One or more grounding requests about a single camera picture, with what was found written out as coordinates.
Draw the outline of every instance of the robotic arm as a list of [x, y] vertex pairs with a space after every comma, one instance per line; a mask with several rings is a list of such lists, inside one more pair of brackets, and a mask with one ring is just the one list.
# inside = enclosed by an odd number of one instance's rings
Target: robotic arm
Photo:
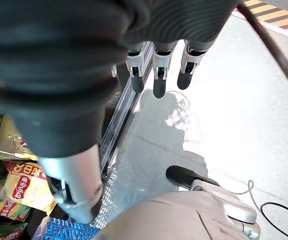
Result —
[[0, 0], [0, 111], [39, 157], [58, 204], [93, 219], [102, 192], [98, 144], [104, 103], [127, 62], [143, 90], [142, 42], [154, 42], [154, 95], [165, 93], [171, 56], [186, 41], [178, 87], [189, 86], [238, 0]]

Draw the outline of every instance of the blue crate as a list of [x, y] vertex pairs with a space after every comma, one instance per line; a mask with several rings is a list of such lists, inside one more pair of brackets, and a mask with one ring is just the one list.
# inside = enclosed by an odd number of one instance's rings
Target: blue crate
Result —
[[71, 223], [61, 219], [49, 218], [45, 234], [41, 240], [89, 240], [98, 232], [99, 228]]

